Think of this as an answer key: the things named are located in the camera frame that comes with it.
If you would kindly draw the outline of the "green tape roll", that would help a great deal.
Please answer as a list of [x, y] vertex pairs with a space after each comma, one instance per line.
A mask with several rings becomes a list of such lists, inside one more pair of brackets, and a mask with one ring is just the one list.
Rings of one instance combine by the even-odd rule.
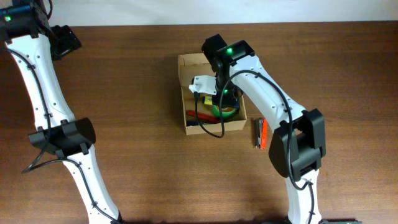
[[213, 105], [212, 107], [212, 113], [216, 118], [220, 118], [220, 115], [222, 115], [223, 119], [230, 119], [233, 116], [235, 116], [238, 113], [239, 109], [236, 108], [235, 112], [232, 113], [223, 113], [222, 111], [220, 112], [220, 109], [217, 105]]

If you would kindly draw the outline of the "yellow highlighter marker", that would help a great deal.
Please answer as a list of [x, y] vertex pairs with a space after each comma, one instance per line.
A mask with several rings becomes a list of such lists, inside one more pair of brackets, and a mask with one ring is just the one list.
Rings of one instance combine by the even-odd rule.
[[[220, 99], [217, 98], [216, 96], [211, 96], [211, 95], [204, 96], [201, 99], [201, 102], [205, 105], [215, 105], [215, 106], [220, 105]], [[222, 99], [221, 105], [223, 108], [229, 107], [229, 108], [238, 109], [240, 107], [239, 100], [237, 100], [235, 98], [225, 97], [225, 96]]]

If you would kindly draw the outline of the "blue and white marker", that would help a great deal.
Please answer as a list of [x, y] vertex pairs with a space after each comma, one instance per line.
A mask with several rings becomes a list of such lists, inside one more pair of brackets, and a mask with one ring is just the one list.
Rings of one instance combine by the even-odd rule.
[[209, 122], [209, 121], [203, 121], [203, 120], [199, 120], [199, 121], [195, 120], [195, 121], [186, 121], [185, 124], [186, 124], [186, 127], [200, 126], [200, 125], [204, 126], [204, 125], [211, 125], [211, 124], [220, 124], [220, 121], [216, 121], [216, 122], [210, 121]]

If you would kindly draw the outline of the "brown cardboard box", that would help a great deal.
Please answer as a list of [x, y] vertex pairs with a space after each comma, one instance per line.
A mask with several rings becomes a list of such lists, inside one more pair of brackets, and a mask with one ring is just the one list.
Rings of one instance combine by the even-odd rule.
[[[184, 54], [178, 56], [178, 77], [182, 94], [184, 122], [197, 120], [194, 117], [186, 115], [186, 110], [195, 109], [194, 94], [189, 90], [188, 86], [191, 85], [193, 78], [199, 75], [215, 76], [215, 73], [211, 69], [211, 65], [203, 53]], [[226, 131], [241, 130], [246, 124], [248, 117], [243, 96], [240, 96], [239, 102], [240, 107], [238, 113], [232, 118], [224, 121], [224, 129]], [[186, 127], [186, 124], [184, 124], [184, 128], [187, 135], [206, 133], [200, 126]]]

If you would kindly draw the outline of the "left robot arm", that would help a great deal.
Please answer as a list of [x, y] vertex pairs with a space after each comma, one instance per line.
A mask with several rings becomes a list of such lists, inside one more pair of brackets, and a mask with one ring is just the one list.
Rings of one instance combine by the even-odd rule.
[[36, 131], [30, 143], [39, 155], [24, 173], [61, 162], [71, 173], [90, 223], [122, 223], [96, 160], [96, 134], [88, 118], [76, 119], [61, 91], [53, 61], [81, 47], [69, 26], [51, 26], [42, 1], [1, 2], [1, 42], [23, 77]]

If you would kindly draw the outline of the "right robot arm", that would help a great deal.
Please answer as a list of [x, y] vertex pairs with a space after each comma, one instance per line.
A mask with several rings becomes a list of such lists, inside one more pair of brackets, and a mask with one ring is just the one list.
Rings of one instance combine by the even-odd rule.
[[242, 91], [268, 122], [273, 136], [269, 157], [285, 179], [289, 210], [287, 223], [320, 223], [317, 179], [326, 154], [325, 120], [318, 109], [307, 110], [272, 79], [249, 44], [228, 45], [216, 34], [201, 51], [215, 78], [206, 85], [214, 104], [222, 110], [236, 104]]

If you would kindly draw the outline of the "orange utility knife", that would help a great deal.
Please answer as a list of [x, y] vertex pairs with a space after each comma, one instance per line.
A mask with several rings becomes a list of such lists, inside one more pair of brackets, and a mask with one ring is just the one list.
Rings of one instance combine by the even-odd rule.
[[200, 121], [204, 121], [206, 123], [211, 123], [211, 124], [220, 123], [220, 120], [215, 116], [196, 112], [195, 110], [186, 110], [186, 115], [189, 115], [191, 117], [194, 117], [195, 119], [199, 119]]

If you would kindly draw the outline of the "small yellow tape roll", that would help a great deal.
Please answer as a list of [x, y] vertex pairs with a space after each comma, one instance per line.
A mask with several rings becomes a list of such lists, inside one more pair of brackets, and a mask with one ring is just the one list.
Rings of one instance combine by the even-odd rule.
[[236, 111], [236, 108], [233, 107], [225, 107], [221, 109], [223, 113], [232, 113]]

